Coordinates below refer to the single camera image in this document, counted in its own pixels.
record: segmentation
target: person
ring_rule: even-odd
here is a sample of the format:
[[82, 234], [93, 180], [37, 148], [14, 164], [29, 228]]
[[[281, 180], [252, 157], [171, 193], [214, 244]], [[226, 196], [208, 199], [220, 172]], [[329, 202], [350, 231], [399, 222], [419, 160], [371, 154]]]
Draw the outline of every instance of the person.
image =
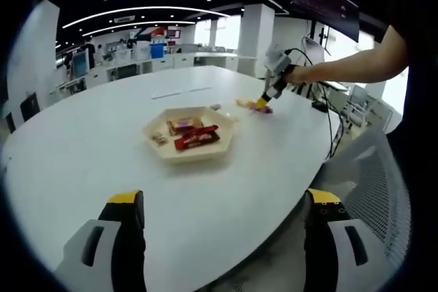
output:
[[103, 62], [103, 56], [105, 56], [105, 53], [103, 52], [102, 45], [100, 44], [97, 46], [97, 52], [96, 52], [96, 63], [102, 63]]
[[123, 38], [121, 38], [117, 45], [117, 51], [124, 51], [124, 50], [126, 50], [126, 41]]
[[433, 147], [435, 132], [428, 128], [433, 120], [432, 86], [438, 73], [438, 44], [430, 34], [435, 26], [433, 0], [393, 0], [390, 26], [383, 41], [374, 49], [334, 62], [296, 67], [288, 74], [290, 83], [347, 81], [376, 83], [400, 74], [407, 66], [409, 76], [402, 122], [388, 137], [392, 153], [402, 172], [411, 203], [411, 240], [407, 257], [389, 284], [390, 291], [414, 291], [418, 280], [430, 278], [427, 268], [433, 261], [434, 213], [430, 178], [435, 176], [427, 148]]

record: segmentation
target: red candy wrapper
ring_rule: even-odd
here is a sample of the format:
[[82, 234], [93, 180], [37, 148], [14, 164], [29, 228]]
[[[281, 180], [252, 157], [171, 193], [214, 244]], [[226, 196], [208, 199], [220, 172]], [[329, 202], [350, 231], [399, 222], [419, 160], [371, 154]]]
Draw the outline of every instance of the red candy wrapper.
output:
[[218, 126], [208, 126], [200, 129], [192, 129], [183, 137], [175, 140], [175, 148], [177, 150], [187, 150], [198, 146], [217, 142], [220, 137], [216, 133]]

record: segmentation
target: yellow object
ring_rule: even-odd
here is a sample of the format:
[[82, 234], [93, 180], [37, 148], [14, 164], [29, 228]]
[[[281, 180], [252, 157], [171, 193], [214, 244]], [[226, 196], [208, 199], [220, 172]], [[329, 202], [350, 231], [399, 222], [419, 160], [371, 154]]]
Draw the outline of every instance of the yellow object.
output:
[[139, 189], [136, 189], [135, 191], [128, 191], [127, 193], [113, 195], [111, 198], [109, 198], [107, 203], [134, 203], [136, 194], [139, 191]]
[[248, 108], [248, 101], [244, 101], [243, 99], [236, 99], [235, 103], [237, 106]]
[[334, 203], [341, 202], [341, 200], [329, 191], [320, 191], [318, 189], [309, 188], [308, 191], [313, 196], [314, 203]]
[[268, 102], [265, 101], [264, 99], [262, 99], [262, 97], [260, 97], [260, 98], [257, 100], [257, 103], [255, 103], [255, 108], [256, 108], [256, 109], [261, 109], [262, 107], [265, 107], [266, 104], [268, 104]]

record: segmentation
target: human arm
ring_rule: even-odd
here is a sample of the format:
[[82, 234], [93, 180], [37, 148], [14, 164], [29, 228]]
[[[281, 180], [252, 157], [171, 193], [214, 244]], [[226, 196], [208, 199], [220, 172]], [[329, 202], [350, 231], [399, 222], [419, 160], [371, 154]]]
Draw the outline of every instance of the human arm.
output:
[[408, 64], [407, 46], [400, 34], [389, 26], [380, 45], [334, 62], [297, 66], [287, 76], [290, 83], [345, 81], [374, 83], [388, 80]]

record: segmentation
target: oval table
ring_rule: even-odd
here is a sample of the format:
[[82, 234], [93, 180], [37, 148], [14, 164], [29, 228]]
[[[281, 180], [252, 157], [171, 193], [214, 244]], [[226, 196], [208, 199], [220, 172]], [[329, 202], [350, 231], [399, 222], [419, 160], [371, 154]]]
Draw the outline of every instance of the oval table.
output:
[[[235, 105], [263, 87], [215, 66], [167, 70], [86, 90], [27, 121], [2, 164], [36, 256], [55, 270], [64, 244], [110, 196], [141, 189], [148, 291], [193, 291], [239, 264], [296, 206], [331, 142], [327, 115], [291, 92], [270, 103], [272, 115]], [[142, 127], [164, 109], [215, 103], [238, 119], [224, 158], [168, 165], [146, 143]], [[331, 122], [336, 131], [333, 113]]]

